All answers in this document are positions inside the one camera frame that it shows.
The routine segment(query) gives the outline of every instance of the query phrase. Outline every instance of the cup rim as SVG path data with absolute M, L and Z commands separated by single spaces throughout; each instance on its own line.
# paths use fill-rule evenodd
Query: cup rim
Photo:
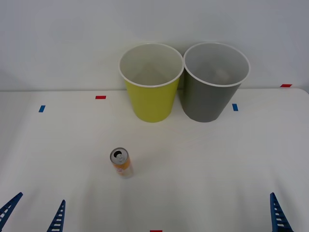
M 121 62 L 122 58 L 123 58 L 129 51 L 131 51 L 132 49 L 134 49 L 134 48 L 136 48 L 136 47 L 139 47 L 139 46 L 143 46 L 143 45 L 149 45 L 149 44 L 161 45 L 161 46 L 167 47 L 167 48 L 169 48 L 169 49 L 172 49 L 172 50 L 174 50 L 174 51 L 176 52 L 176 54 L 181 58 L 181 61 L 182 61 L 182 69 L 181 69 L 181 71 L 179 72 L 179 74 L 178 74 L 174 79 L 172 79 L 172 80 L 170 80 L 170 81 L 168 81 L 168 82 L 166 82 L 166 83 L 164 83 L 164 84 L 154 85 L 154 86 L 146 86 L 146 85 L 141 85 L 141 84 L 135 83 L 135 82 L 133 82 L 133 81 L 130 81 L 129 79 L 127 79 L 127 78 L 123 75 L 123 73 L 121 72 L 121 69 L 120 69 L 120 62 Z M 163 43 L 161 43 L 161 44 L 160 44 L 160 43 L 142 43 L 142 44 L 139 44 L 139 45 L 137 45 L 137 46 L 134 46 L 134 47 L 130 48 L 129 50 L 127 50 L 127 51 L 120 57 L 119 62 L 118 62 L 118 71 L 119 71 L 120 75 L 121 75 L 126 81 L 128 81 L 129 83 L 131 83 L 131 84 L 133 84 L 133 85 L 135 85 L 135 86 L 144 87 L 144 88 L 157 88 L 157 87 L 167 86 L 167 85 L 169 85 L 170 83 L 173 83 L 174 81 L 176 81 L 176 80 L 181 76 L 181 74 L 182 74 L 183 71 L 184 71 L 184 60 L 183 60 L 183 56 L 180 54 L 180 52 L 177 51 L 175 48 L 173 48 L 173 47 L 171 47 L 171 46 L 168 46 L 168 45 L 163 44 Z
M 203 80 L 199 79 L 198 77 L 196 77 L 195 75 L 193 75 L 193 74 L 189 71 L 189 69 L 188 69 L 188 67 L 187 67 L 187 65 L 186 65 L 186 63 L 185 63 L 185 58 L 186 58 L 188 52 L 189 52 L 192 48 L 194 48 L 194 47 L 196 47 L 196 46 L 199 46 L 199 45 L 202 45 L 202 44 L 219 44 L 219 45 L 227 46 L 227 47 L 232 48 L 233 50 L 239 52 L 239 53 L 245 58 L 245 60 L 246 60 L 247 63 L 248 63 L 248 66 L 249 66 L 248 73 L 247 73 L 247 75 L 245 76 L 245 78 L 243 78 L 241 81 L 238 81 L 237 83 L 234 83 L 234 84 L 230 84 L 230 85 L 217 85 L 217 84 L 209 83 L 209 82 L 207 82 L 207 81 L 203 81 Z M 195 78 L 197 81 L 202 82 L 202 83 L 204 83 L 204 84 L 206 84 L 206 85 L 215 86 L 215 87 L 233 87 L 233 86 L 240 85 L 241 83 L 243 83 L 243 82 L 247 79 L 247 77 L 249 76 L 250 71 L 251 71 L 250 62 L 249 62 L 248 58 L 245 56 L 245 54 L 243 54 L 241 51 L 239 51 L 237 48 L 235 48 L 235 47 L 233 47 L 233 46 L 231 46 L 231 45 L 227 45 L 227 44 L 225 44 L 225 43 L 220 43 L 220 42 L 201 42 L 201 43 L 197 43 L 197 44 L 195 44 L 195 45 L 189 47 L 188 50 L 186 50 L 186 52 L 185 52 L 185 54 L 184 54 L 184 56 L 183 56 L 183 64 L 184 64 L 184 68 L 186 69 L 186 71 L 187 71 L 193 78 Z

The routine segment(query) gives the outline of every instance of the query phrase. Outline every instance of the orange can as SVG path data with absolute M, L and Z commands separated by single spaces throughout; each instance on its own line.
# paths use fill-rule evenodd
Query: orange can
M 111 152 L 110 159 L 119 175 L 124 178 L 133 175 L 133 169 L 129 153 L 122 147 L 118 147 Z

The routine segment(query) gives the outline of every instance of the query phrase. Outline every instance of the paper cup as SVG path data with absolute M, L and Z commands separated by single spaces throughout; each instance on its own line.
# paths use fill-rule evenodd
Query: paper cup
M 183 69 L 181 54 L 160 43 L 133 47 L 121 57 L 119 72 L 138 118 L 159 122 L 169 116 Z
M 247 78 L 250 64 L 243 53 L 222 43 L 199 43 L 184 54 L 182 106 L 189 118 L 210 122 L 220 115 Z

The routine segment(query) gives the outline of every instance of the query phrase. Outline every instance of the blue tape marker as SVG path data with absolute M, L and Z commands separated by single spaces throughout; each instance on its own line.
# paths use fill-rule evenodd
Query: blue tape marker
M 44 109 L 45 109 L 45 105 L 41 105 L 39 113 L 43 113 Z
M 237 104 L 232 104 L 232 106 L 233 106 L 233 110 L 234 110 L 234 111 L 238 111 Z

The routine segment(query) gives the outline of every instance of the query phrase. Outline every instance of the table surface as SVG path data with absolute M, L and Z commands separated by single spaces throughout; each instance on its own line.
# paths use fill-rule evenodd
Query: table surface
M 112 166 L 116 147 L 132 178 Z M 1 92 L 0 148 L 0 206 L 24 194 L 3 232 L 46 231 L 63 199 L 64 232 L 271 232 L 271 192 L 294 231 L 309 228 L 309 95 L 299 89 L 240 89 L 210 123 L 189 119 L 176 97 L 153 124 L 126 91 Z

